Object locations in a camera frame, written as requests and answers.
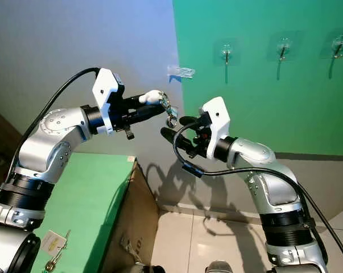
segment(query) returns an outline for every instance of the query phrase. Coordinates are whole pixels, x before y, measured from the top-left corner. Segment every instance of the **tile floor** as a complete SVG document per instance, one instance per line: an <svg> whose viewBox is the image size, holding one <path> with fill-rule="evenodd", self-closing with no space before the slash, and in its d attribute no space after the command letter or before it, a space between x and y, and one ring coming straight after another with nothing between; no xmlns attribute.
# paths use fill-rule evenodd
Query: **tile floor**
<svg viewBox="0 0 343 273"><path fill-rule="evenodd" d="M343 216L331 220L343 241ZM321 237L329 255L329 272L343 273L343 256L328 231ZM266 273L271 264L260 225L207 219L179 213L160 217L152 264L166 273L204 273L216 259L227 261L234 273Z"/></svg>

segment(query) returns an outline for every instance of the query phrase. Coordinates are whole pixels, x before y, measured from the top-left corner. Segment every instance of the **green table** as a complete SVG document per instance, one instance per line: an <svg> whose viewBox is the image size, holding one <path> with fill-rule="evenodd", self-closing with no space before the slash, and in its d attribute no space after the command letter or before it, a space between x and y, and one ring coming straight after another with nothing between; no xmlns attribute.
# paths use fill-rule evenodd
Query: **green table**
<svg viewBox="0 0 343 273"><path fill-rule="evenodd" d="M35 234L62 236L71 229L68 247L54 272L97 272L128 186L132 160L123 155L74 153L52 192L46 216ZM42 272L51 258L40 250L31 273Z"/></svg>

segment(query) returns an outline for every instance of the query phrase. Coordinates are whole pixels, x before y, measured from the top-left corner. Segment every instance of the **black cable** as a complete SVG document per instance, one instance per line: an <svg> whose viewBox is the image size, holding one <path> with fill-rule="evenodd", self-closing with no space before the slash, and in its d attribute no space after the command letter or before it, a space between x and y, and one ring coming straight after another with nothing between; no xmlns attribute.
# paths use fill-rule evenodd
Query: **black cable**
<svg viewBox="0 0 343 273"><path fill-rule="evenodd" d="M183 131L185 131L186 129L197 125L197 122L194 123L190 123L188 125L185 125L184 127L182 127L174 136L173 142L172 142L172 146L173 146L173 150L174 153L176 154L177 158L183 163L183 164L188 164L187 161L180 155L179 151L177 150L177 146L176 146L176 141L178 139L178 137L182 134ZM273 169L268 169L268 168L256 168L256 167L251 167L251 168L238 168L238 169L226 169L224 171L216 171L216 172L205 172L204 170L198 170L199 172L201 172L203 175L207 175L207 176L218 176L218 175L228 175L228 174L232 174L232 173L240 173L240 172L263 172L263 173L268 173L271 175L274 175L282 180L284 180L286 183L288 183L297 193L297 195L300 197L300 201L303 207L303 211L305 213L305 217L307 219L310 218L310 213L309 213L309 209L308 209L308 205L306 203L306 200L304 197L306 197L308 199L308 201L310 202L310 204L312 205L312 207L314 208L314 210L317 212L318 216L321 218L322 222L324 223L324 225L327 227L327 229L329 230L330 234L332 235L333 239L336 241L338 247L340 248L342 254L343 254L343 244L341 242L341 240L339 239L339 237L337 236L337 234L334 232L333 228L331 227L331 225L329 224L328 220L325 218L325 216L323 215L323 213L321 212L321 210L319 209L319 207L317 206L317 204L314 202L313 198L310 196L310 194L307 192L307 190L297 181L295 182L294 180L292 180L290 177L288 177L287 175L275 171ZM311 228L313 235L316 237L317 243L319 245L319 248L321 248L321 252L322 252L322 256L323 256L323 260L324 262L328 261L328 255L327 255L327 251L325 249L325 246L319 236L319 233L316 231L315 227Z"/></svg>
<svg viewBox="0 0 343 273"><path fill-rule="evenodd" d="M9 179L11 177L11 174L17 164L17 161L18 161L18 153L19 153L19 150L22 146L22 144L26 141L26 139L28 138L28 136L31 134L31 132L33 131L33 129L36 127L36 125L39 123L39 121L41 121L41 119L45 116L45 114L47 113L47 111L50 109L50 107L53 105L53 103L56 101L56 99L58 98L59 95L62 94L62 92L72 83L74 82L74 80L76 80L77 78L83 76L84 74L87 74L89 72L95 72L96 75L98 74L99 72L99 68L97 67L91 67L91 68L87 68L87 69L84 69L78 73L76 73L74 76L72 76L69 80L67 80L56 92L55 94L50 98L50 100L47 102L47 104L45 105L44 109L42 109L42 111L40 112L40 114L34 119L34 121L30 124L30 126L27 128L26 132L22 135L19 143L18 143L18 146L17 146L17 149L16 151L14 152L14 155L13 155L13 158L12 158L12 161L11 161L11 164L10 164L10 168L9 168L9 171L8 171L8 174L7 174L7 178L5 180L4 183L8 183L9 182Z"/></svg>

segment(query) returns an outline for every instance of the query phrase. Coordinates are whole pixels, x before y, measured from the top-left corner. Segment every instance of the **silver robotic arm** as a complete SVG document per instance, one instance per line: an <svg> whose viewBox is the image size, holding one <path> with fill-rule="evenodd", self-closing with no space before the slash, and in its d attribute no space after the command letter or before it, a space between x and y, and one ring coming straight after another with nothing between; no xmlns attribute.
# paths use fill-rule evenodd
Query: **silver robotic arm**
<svg viewBox="0 0 343 273"><path fill-rule="evenodd" d="M183 162L184 169L199 177L208 174L199 166L184 160L176 147L186 150L190 158L201 155L211 160L221 160L229 169L268 168L296 182L292 171L276 160L270 148L229 136L230 118L221 97L203 105L200 114L200 118L180 118L184 128L177 133L167 128L161 131L166 139L174 143L174 150ZM181 135L187 128L195 130L197 136L193 143L196 146ZM274 265L269 272L327 273L319 244L311 234L314 221L304 211L302 200L294 188L269 173L240 172L238 175L247 185L261 217L268 258Z"/></svg>
<svg viewBox="0 0 343 273"><path fill-rule="evenodd" d="M132 139L131 124L164 111L168 126L175 125L176 112L163 92L123 99L124 85L108 69L99 70L92 91L97 106L56 109L43 117L22 144L14 172L1 185L0 273L31 271L40 247L32 231L41 225L52 189L80 143L98 133L121 130Z"/></svg>

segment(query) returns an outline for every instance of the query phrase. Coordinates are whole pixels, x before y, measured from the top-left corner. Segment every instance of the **white wall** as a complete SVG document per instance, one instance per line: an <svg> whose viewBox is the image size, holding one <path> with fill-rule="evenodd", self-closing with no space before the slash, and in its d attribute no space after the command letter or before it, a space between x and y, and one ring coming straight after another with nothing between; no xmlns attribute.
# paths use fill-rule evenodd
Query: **white wall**
<svg viewBox="0 0 343 273"><path fill-rule="evenodd" d="M171 0L0 0L0 113L23 133L68 77L96 65L119 73L125 97L158 88L183 114L181 83L167 77L167 65L178 64L176 42ZM93 75L77 81L54 108L94 105L93 81ZM255 212L238 178L201 181L180 170L171 145L159 134L165 119L163 114L134 125L132 141L123 132L99 135L77 151L137 155L161 203L225 208L232 202ZM328 217L343 210L343 162L283 162L313 191Z"/></svg>

